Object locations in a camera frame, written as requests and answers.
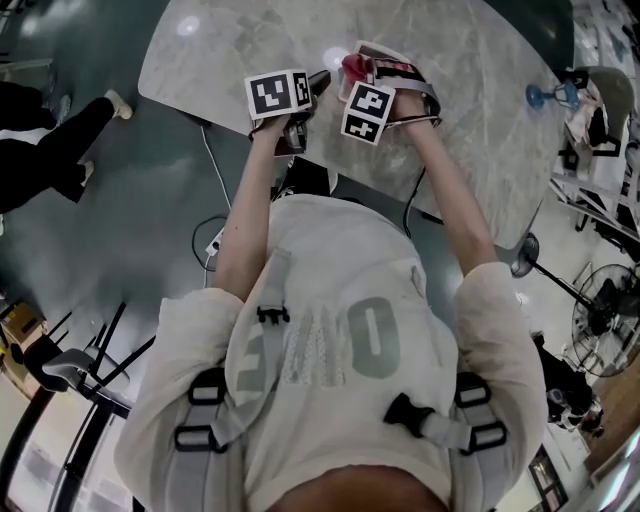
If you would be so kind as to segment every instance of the power strip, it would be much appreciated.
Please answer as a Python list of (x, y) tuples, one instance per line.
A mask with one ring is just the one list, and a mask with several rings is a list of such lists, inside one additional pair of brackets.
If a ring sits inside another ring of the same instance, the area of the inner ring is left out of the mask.
[(224, 228), (222, 228), (220, 231), (218, 231), (218, 234), (216, 235), (216, 237), (211, 240), (211, 243), (207, 246), (207, 253), (209, 254), (209, 256), (211, 256), (212, 258), (218, 254), (218, 251), (220, 250), (220, 242), (222, 241), (222, 233), (224, 233)]

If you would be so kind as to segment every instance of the backpack strap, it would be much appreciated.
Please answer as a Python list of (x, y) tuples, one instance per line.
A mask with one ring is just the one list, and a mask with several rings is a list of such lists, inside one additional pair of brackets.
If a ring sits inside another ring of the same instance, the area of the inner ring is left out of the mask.
[(512, 486), (510, 437), (490, 400), (491, 390), (484, 379), (462, 372), (450, 417), (431, 407), (416, 407), (404, 393), (384, 417), (385, 423), (401, 423), (414, 437), (450, 450), (452, 512), (486, 512)]
[(233, 404), (227, 396), (225, 407), (221, 407), (212, 423), (213, 433), (220, 445), (226, 445), (246, 432), (262, 411), (271, 389), (276, 384), (284, 353), (285, 324), (289, 323), (289, 311), (284, 304), (284, 286), (289, 268), (291, 253), (281, 249), (274, 250), (260, 305), (256, 311), (262, 324), (265, 356), (264, 392), (256, 400), (240, 406)]
[(242, 511), (242, 443), (239, 438), (262, 411), (282, 364), (285, 324), (284, 285), (291, 255), (276, 249), (256, 314), (265, 338), (265, 392), (235, 406), (223, 367), (200, 373), (189, 388), (189, 411), (174, 431), (175, 451), (167, 475), (168, 511)]
[(221, 445), (211, 428), (226, 393), (222, 367), (205, 370), (191, 384), (187, 418), (174, 431), (167, 511), (243, 510), (240, 443)]
[(458, 374), (452, 416), (472, 428), (469, 447), (451, 452), (452, 512), (493, 509), (520, 475), (512, 469), (513, 438), (491, 408), (491, 389), (480, 376)]

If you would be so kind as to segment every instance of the white cable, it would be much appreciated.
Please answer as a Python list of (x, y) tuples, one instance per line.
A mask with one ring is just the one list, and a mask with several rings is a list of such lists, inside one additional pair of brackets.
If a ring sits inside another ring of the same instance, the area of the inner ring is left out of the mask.
[(204, 141), (204, 147), (207, 148), (207, 152), (209, 153), (209, 156), (211, 157), (211, 161), (213, 162), (213, 167), (216, 170), (218, 179), (220, 180), (220, 186), (222, 186), (224, 199), (227, 202), (227, 206), (229, 207), (229, 210), (231, 210), (231, 201), (229, 201), (229, 194), (227, 194), (227, 187), (224, 184), (224, 180), (222, 179), (222, 174), (220, 174), (220, 169), (218, 169), (218, 164), (216, 163), (216, 159), (213, 157), (213, 153), (211, 152), (211, 148), (209, 147), (209, 143), (207, 142), (207, 137), (204, 133), (204, 126), (200, 127), (200, 131), (202, 132), (202, 140)]
[[(224, 199), (227, 202), (227, 206), (229, 207), (229, 211), (231, 211), (231, 201), (229, 201), (229, 194), (227, 194), (227, 186), (224, 184), (224, 179), (222, 179), (222, 174), (220, 174), (220, 169), (218, 169), (218, 164), (216, 163), (216, 159), (213, 156), (213, 152), (209, 147), (209, 143), (207, 142), (207, 136), (204, 133), (204, 126), (200, 126), (200, 132), (202, 133), (202, 140), (204, 142), (204, 147), (207, 148), (207, 153), (209, 153), (209, 157), (211, 157), (211, 161), (213, 162), (213, 167), (216, 170), (216, 174), (218, 175), (218, 179), (220, 180), (220, 186), (222, 187), (222, 193), (224, 194)], [(209, 266), (209, 261), (211, 260), (211, 255), (207, 256), (207, 261), (204, 264), (205, 267)], [(204, 282), (202, 284), (203, 288), (207, 287), (207, 271), (204, 271)]]

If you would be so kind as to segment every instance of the buckle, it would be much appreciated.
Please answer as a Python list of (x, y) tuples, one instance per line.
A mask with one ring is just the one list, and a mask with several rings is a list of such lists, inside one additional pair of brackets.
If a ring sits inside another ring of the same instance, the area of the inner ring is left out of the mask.
[(502, 446), (507, 442), (507, 428), (501, 421), (473, 427), (471, 429), (471, 441), (469, 449), (460, 450), (463, 455), (471, 455), (475, 452)]
[(191, 405), (220, 405), (227, 392), (224, 368), (210, 368), (200, 373), (189, 388)]
[(265, 323), (267, 321), (267, 317), (269, 317), (269, 320), (271, 320), (271, 323), (273, 325), (278, 325), (278, 319), (280, 316), (282, 316), (282, 320), (287, 323), (289, 323), (289, 320), (291, 320), (291, 318), (289, 317), (289, 312), (284, 306), (282, 306), (282, 308), (280, 309), (262, 309), (260, 306), (258, 306), (258, 320), (261, 324)]
[(197, 427), (176, 427), (173, 444), (179, 452), (224, 453), (228, 445), (220, 446), (213, 435), (211, 425)]
[(491, 390), (484, 379), (472, 372), (458, 374), (456, 382), (456, 405), (461, 409), (489, 403)]
[(389, 425), (402, 423), (413, 437), (418, 439), (422, 435), (422, 425), (430, 414), (433, 414), (433, 407), (416, 407), (411, 403), (411, 399), (404, 393), (400, 393), (387, 409), (382, 421)]

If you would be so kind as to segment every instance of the chair leg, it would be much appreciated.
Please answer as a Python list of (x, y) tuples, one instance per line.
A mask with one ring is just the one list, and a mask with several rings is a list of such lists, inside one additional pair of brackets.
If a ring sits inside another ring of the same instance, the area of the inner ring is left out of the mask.
[(102, 324), (102, 327), (100, 328), (100, 332), (98, 333), (98, 336), (91, 340), (89, 345), (87, 345), (87, 348), (93, 344), (95, 344), (96, 347), (99, 347), (100, 343), (102, 343), (102, 338), (104, 337), (104, 333), (106, 330), (107, 330), (107, 324)]
[(72, 312), (71, 312), (71, 311), (69, 311), (69, 313), (67, 314), (67, 316), (65, 316), (62, 320), (60, 320), (60, 321), (56, 324), (56, 326), (55, 326), (53, 329), (51, 329), (51, 330), (49, 331), (49, 337), (53, 336), (53, 333), (54, 333), (54, 332), (56, 332), (56, 331), (58, 330), (58, 328), (59, 328), (63, 323), (65, 323), (65, 322), (69, 319), (69, 317), (71, 316), (71, 313), (72, 313)]
[(118, 375), (120, 375), (123, 371), (125, 371), (131, 364), (133, 364), (136, 359), (138, 359), (142, 354), (144, 354), (153, 343), (156, 341), (156, 337), (154, 336), (149, 341), (147, 341), (144, 345), (142, 345), (138, 350), (134, 351), (129, 357), (127, 357), (122, 363), (114, 368), (114, 370), (107, 375), (104, 379), (99, 379), (97, 372), (95, 375), (91, 375), (91, 378), (95, 380), (98, 384), (93, 387), (89, 393), (87, 393), (86, 398), (91, 398), (93, 394), (98, 391), (100, 388), (106, 388), (113, 379), (115, 379)]
[(67, 334), (69, 334), (69, 331), (65, 332), (62, 336), (60, 336), (60, 339), (58, 341), (55, 341), (54, 343), (56, 345), (60, 345), (60, 342), (67, 337)]
[(126, 307), (127, 305), (124, 302), (121, 302), (120, 306), (118, 306), (118, 310), (116, 311), (116, 314), (113, 316), (113, 320), (111, 321), (111, 324), (109, 325), (109, 329), (107, 330), (107, 335), (105, 336), (104, 341), (100, 345), (100, 349), (98, 350), (98, 355), (96, 357), (96, 360), (91, 365), (93, 370), (92, 373), (95, 373), (96, 375), (98, 374), (98, 369), (100, 368), (100, 364), (104, 359), (104, 355), (107, 353), (107, 347), (111, 342), (111, 337), (113, 336), (113, 332), (116, 330), (116, 327), (118, 326), (118, 322), (120, 322), (120, 318), (122, 318), (122, 314), (124, 313), (124, 310)]

